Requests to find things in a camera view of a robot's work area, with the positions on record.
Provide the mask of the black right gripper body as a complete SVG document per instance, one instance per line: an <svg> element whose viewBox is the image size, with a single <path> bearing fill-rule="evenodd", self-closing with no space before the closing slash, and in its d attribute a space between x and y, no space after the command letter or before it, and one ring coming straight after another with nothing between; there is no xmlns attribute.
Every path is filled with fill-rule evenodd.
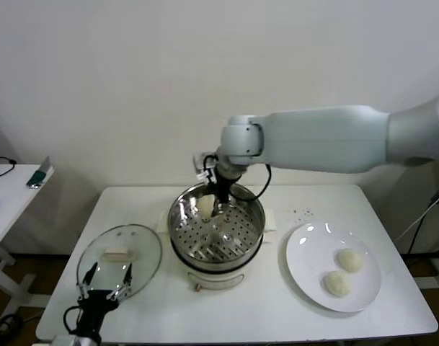
<svg viewBox="0 0 439 346"><path fill-rule="evenodd" d="M229 201L231 186L237 179L228 179L217 169L206 169L206 172L208 181L206 185L207 192L213 194L217 201Z"/></svg>

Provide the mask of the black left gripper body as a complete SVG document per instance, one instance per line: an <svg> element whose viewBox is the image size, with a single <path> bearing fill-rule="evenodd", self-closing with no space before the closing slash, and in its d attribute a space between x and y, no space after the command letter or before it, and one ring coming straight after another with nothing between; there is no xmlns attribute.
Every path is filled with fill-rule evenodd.
<svg viewBox="0 0 439 346"><path fill-rule="evenodd" d="M118 300L107 298L111 292L111 290L92 290L87 298L79 302L81 317L77 323L78 336L100 338L99 332L106 314L119 306Z"/></svg>

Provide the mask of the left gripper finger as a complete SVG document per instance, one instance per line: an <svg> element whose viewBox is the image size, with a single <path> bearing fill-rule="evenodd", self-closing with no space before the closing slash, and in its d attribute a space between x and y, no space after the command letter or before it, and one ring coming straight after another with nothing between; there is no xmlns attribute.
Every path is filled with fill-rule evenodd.
<svg viewBox="0 0 439 346"><path fill-rule="evenodd" d="M91 268L85 273L84 278L77 282L77 288L79 290L79 299L88 299L90 284L97 271L98 262L95 262Z"/></svg>
<svg viewBox="0 0 439 346"><path fill-rule="evenodd" d="M115 289L107 295L107 300L122 301L128 297L129 293L131 293L133 277L132 266L132 263L126 266L126 271L122 283L117 284Z"/></svg>

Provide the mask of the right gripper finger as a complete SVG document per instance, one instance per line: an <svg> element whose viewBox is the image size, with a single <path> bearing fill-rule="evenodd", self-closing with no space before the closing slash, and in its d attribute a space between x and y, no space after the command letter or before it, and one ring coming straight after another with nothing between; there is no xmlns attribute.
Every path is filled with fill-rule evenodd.
<svg viewBox="0 0 439 346"><path fill-rule="evenodd" d="M213 196L213 206L211 210L211 217L221 215L227 209L227 203L222 203L217 196Z"/></svg>

